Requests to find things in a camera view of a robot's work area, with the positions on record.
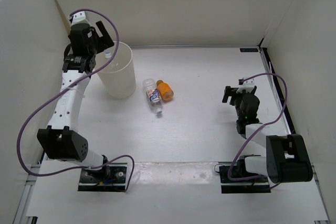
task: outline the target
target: black mounting plate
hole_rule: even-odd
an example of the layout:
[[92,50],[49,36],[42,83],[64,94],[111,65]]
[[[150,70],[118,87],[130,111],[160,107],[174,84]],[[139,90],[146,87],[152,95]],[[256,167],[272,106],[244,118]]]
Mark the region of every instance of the black mounting plate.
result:
[[[260,194],[270,193],[268,178],[257,178],[247,181],[232,181],[228,178],[227,173],[230,168],[230,164],[225,163],[219,166],[219,175],[221,177],[222,194]],[[254,176],[258,174],[245,174],[245,176]],[[232,171],[233,178],[239,178],[237,166],[234,166]]]
[[87,171],[82,169],[78,182],[78,191],[115,191],[123,192],[126,186],[127,164],[113,163],[108,166],[110,174],[114,178],[113,183],[97,185],[94,177],[88,175]]

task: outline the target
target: bottle label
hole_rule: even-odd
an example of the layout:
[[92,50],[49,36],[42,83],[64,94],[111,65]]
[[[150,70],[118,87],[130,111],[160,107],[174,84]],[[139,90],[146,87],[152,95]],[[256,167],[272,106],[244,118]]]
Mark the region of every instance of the bottle label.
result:
[[156,98],[159,98],[159,96],[160,96],[158,89],[148,90],[147,95],[148,95],[148,98],[149,98],[150,102],[152,102]]

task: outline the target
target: purple cable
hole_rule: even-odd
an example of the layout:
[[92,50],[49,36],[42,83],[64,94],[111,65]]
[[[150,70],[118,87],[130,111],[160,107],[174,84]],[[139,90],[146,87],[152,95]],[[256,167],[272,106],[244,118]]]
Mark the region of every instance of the purple cable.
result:
[[[62,90],[61,92],[59,92],[57,95],[55,95],[54,97],[52,97],[50,100],[48,100],[47,102],[45,102],[44,104],[42,104],[40,107],[38,107],[27,119],[26,121],[23,123],[20,131],[19,131],[19,134],[17,136],[17,142],[16,142],[16,153],[17,153],[17,157],[19,159],[19,162],[23,168],[23,170],[25,170],[28,174],[30,175],[33,175],[33,176],[36,176],[36,177],[47,177],[47,176],[52,176],[52,175],[56,175],[56,174],[60,174],[60,173],[63,173],[63,172],[66,172],[68,170],[74,170],[74,169],[86,169],[88,167],[85,167],[85,166],[75,166],[75,167],[69,167],[69,168],[66,168],[66,169],[63,169],[63,170],[59,170],[57,172],[53,172],[53,173],[45,173],[45,174],[39,174],[39,173],[34,173],[32,172],[31,170],[28,169],[28,167],[25,165],[23,159],[22,159],[22,156],[21,156],[21,150],[20,150],[20,143],[21,143],[21,138],[22,138],[22,134],[23,134],[23,131],[25,129],[25,127],[27,126],[28,122],[40,111],[42,110],[44,107],[46,107],[47,105],[49,105],[51,102],[55,101],[57,98],[59,98],[60,96],[62,96],[63,94],[65,94],[66,92],[69,91],[70,88],[74,87],[76,84],[78,84],[80,81],[94,75],[95,73],[98,73],[100,70],[102,70],[103,68],[105,68],[113,59],[114,57],[116,56],[117,54],[117,51],[118,51],[118,47],[119,47],[119,33],[118,33],[118,30],[116,28],[116,26],[114,25],[114,23],[106,16],[104,15],[103,13],[101,12],[98,12],[96,10],[93,10],[93,9],[88,9],[88,8],[82,8],[82,9],[79,9],[79,10],[76,10],[74,12],[72,12],[70,14],[70,16],[73,16],[75,13],[77,12],[83,12],[83,11],[86,11],[86,12],[92,12],[92,13],[96,13],[98,15],[100,15],[101,17],[105,18],[110,24],[111,26],[113,27],[114,31],[115,31],[115,36],[116,36],[116,48],[114,49],[114,52],[112,54],[112,57],[103,65],[101,66],[100,68],[98,68],[97,70],[87,74],[86,76],[83,76],[81,78],[78,78],[76,81],[74,81],[71,85],[69,85],[67,88],[65,88],[64,90]],[[130,174],[130,177],[129,177],[129,180],[128,180],[128,183],[127,183],[127,186],[125,188],[125,191],[128,189],[128,186],[130,184],[130,181],[131,181],[131,177],[132,177],[132,174],[133,174],[133,171],[134,171],[134,159],[133,157],[131,157],[130,155],[122,155],[122,156],[119,156],[119,157],[116,157],[108,162],[106,162],[105,164],[103,165],[100,165],[100,166],[96,166],[96,167],[90,167],[91,169],[99,169],[99,168],[102,168],[106,165],[109,165],[111,164],[112,162],[120,159],[120,158],[123,158],[123,157],[129,157],[131,160],[132,160],[132,170],[131,170],[131,174]]]
[[285,108],[286,108],[286,105],[287,105],[287,98],[288,98],[288,91],[287,91],[287,85],[286,85],[286,82],[285,80],[278,74],[276,73],[260,73],[260,74],[256,74],[255,76],[251,76],[247,79],[244,79],[244,81],[248,81],[250,79],[253,79],[255,77],[259,77],[259,76],[275,76],[277,78],[279,78],[282,82],[283,82],[283,86],[285,87],[285,100],[283,102],[283,106],[282,106],[282,110],[279,114],[279,116],[272,122],[269,122],[269,123],[264,123],[262,126],[260,126],[246,141],[245,143],[242,145],[242,147],[240,148],[240,150],[238,151],[237,155],[235,156],[235,158],[233,159],[231,165],[230,165],[230,168],[229,168],[229,171],[227,173],[227,177],[232,180],[232,181],[242,181],[242,180],[250,180],[250,179],[255,179],[255,178],[263,178],[264,176],[262,175],[256,175],[256,176],[249,176],[249,177],[245,177],[245,178],[232,178],[232,170],[233,170],[233,167],[235,165],[235,163],[237,162],[239,156],[241,155],[241,153],[243,152],[243,149],[246,147],[246,145],[251,141],[251,139],[265,126],[267,125],[271,125],[271,124],[274,124],[276,122],[278,122],[282,116],[282,114],[284,113],[285,111]]
[[278,185],[280,185],[280,183],[271,186],[269,189],[272,190],[273,188],[277,187]]

